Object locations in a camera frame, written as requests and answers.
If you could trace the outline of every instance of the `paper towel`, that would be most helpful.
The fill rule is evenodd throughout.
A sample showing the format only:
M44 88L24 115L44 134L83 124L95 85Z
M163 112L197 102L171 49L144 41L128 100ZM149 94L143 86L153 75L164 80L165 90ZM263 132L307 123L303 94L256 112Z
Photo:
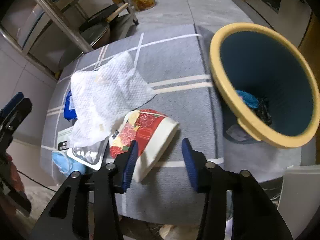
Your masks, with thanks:
M71 92L78 120L69 137L70 147L104 140L117 121L155 96L128 52L115 56L98 71L75 72Z

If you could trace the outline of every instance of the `metal screw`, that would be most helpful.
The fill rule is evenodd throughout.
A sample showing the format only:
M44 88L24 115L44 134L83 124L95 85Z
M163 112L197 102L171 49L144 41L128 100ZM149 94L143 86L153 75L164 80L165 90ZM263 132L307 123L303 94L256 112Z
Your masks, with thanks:
M240 174L241 174L242 176L244 176L244 177L249 177L249 176L250 176L250 172L247 171L247 170L241 171Z
M108 163L108 164L106 165L106 169L107 169L107 170L113 170L115 167L116 167L116 166L114 165L114 163Z
M206 166L208 169L213 169L213 168L216 166L216 164L213 163L213 162L207 162L207 163L205 164L205 166Z
M74 171L73 173L71 173L71 177L74 178L74 179L79 177L79 175L80 175L79 171Z

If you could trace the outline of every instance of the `light blue face mask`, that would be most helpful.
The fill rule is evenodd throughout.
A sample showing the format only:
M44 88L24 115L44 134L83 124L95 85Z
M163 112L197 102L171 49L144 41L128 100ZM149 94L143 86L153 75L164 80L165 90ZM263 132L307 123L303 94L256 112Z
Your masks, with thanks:
M69 158L63 152L52 152L52 162L57 165L59 171L68 177L73 171L79 171L85 174L86 166Z

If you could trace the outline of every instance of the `yellow rim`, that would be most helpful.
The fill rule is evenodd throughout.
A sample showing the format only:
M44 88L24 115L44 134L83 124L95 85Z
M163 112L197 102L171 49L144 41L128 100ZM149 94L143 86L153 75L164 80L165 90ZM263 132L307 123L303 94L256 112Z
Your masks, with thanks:
M254 31L263 33L279 41L300 62L304 72L309 80L312 98L313 98L313 113L311 121L306 130L297 136L287 136L271 129L264 122L262 122L251 110L246 106L242 99L238 96L236 90L230 83L226 72L222 66L220 59L220 47L223 41L231 34L242 31ZM211 72L214 78L215 84L218 87L220 94L230 109L238 118L238 123L249 133L253 134L256 139L261 139L269 144L280 148L294 148L306 144L316 133L319 126L320 119L320 96L319 89L316 84L316 79L306 62L305 58L292 45L285 37L279 33L263 27L261 25L252 23L233 23L222 27L213 36L210 44L210 59L211 59Z

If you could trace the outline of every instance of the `gray tile floor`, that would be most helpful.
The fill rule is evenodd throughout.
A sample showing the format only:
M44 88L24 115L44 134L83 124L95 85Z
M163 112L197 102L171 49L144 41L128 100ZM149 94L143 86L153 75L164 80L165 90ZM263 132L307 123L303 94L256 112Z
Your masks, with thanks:
M136 15L140 24L130 35L183 24L198 24L216 32L230 23L252 22L231 0L156 0L156 6Z

